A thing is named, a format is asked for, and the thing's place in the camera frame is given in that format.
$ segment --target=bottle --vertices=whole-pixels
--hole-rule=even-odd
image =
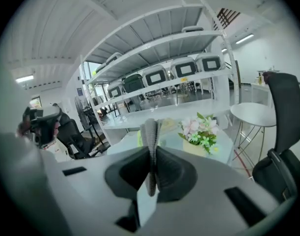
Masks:
[[[262,84],[262,78],[261,78],[261,74],[259,73],[259,85]]]

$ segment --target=white label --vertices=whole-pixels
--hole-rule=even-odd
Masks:
[[[217,67],[217,63],[215,61],[208,61],[207,64],[209,69]]]
[[[113,91],[111,91],[111,94],[113,97],[116,97],[119,93],[117,89],[114,89]]]
[[[191,66],[187,65],[187,66],[180,67],[180,70],[182,74],[191,73]]]
[[[160,81],[161,80],[161,76],[159,74],[150,76],[150,80],[151,80],[152,83],[156,82],[156,81]]]

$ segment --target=white shelving unit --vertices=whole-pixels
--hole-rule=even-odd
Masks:
[[[89,55],[89,58],[96,58],[99,59],[98,62],[104,62],[107,58],[106,56],[109,57],[114,52],[121,52],[123,56],[104,67],[88,81],[85,79],[84,60],[82,56],[80,57],[85,85],[87,87],[89,84],[94,86],[97,84],[110,83],[158,63],[200,53],[205,49],[209,49],[213,40],[217,37],[221,37],[226,44],[232,69],[225,68],[214,72],[199,72],[184,78],[165,81],[145,87],[141,90],[125,93],[120,97],[116,97],[93,107],[94,110],[97,110],[103,106],[120,102],[147,92],[184,82],[211,78],[213,87],[211,99],[131,112],[109,119],[106,122],[101,121],[97,111],[94,111],[101,129],[111,145],[119,142],[126,135],[127,128],[138,128],[148,118],[183,119],[184,114],[186,114],[186,116],[193,116],[196,115],[196,112],[203,115],[213,114],[218,118],[226,118],[225,114],[229,113],[230,109],[228,77],[231,76],[234,80],[235,103],[239,103],[237,68],[230,43],[214,11],[206,1],[200,1],[201,4],[195,4],[194,6],[179,6],[179,8],[174,6],[173,8],[166,8],[166,10],[161,9],[141,15],[134,21],[130,21],[121,26],[117,31],[110,33],[99,43],[96,49]],[[206,14],[211,26],[214,24],[214,21],[218,30],[180,33],[184,26],[196,25],[201,13]],[[114,43],[115,40],[118,41],[117,47],[111,44]]]

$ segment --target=mesh chair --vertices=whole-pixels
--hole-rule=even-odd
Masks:
[[[289,150],[300,139],[300,88],[294,75],[275,73],[268,85],[276,114],[276,142],[254,167],[254,180],[279,202],[300,195],[300,161]]]
[[[89,140],[84,139],[73,119],[58,128],[57,138],[68,148],[69,155],[74,159],[90,158],[99,152],[89,155],[94,147],[94,137],[91,136]],[[78,153],[72,155],[69,150],[70,145],[74,145]]]

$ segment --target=fluorescent light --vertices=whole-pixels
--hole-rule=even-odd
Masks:
[[[236,44],[239,44],[239,43],[241,43],[241,42],[244,42],[245,40],[247,40],[247,39],[249,39],[249,38],[251,38],[251,37],[253,37],[253,36],[254,36],[253,34],[250,34],[250,35],[248,35],[247,37],[244,37],[243,39],[237,41]]]
[[[23,81],[29,81],[29,80],[33,80],[33,79],[34,79],[33,75],[29,75],[29,76],[26,76],[26,77],[16,79],[16,82],[20,83],[20,82],[23,82]]]

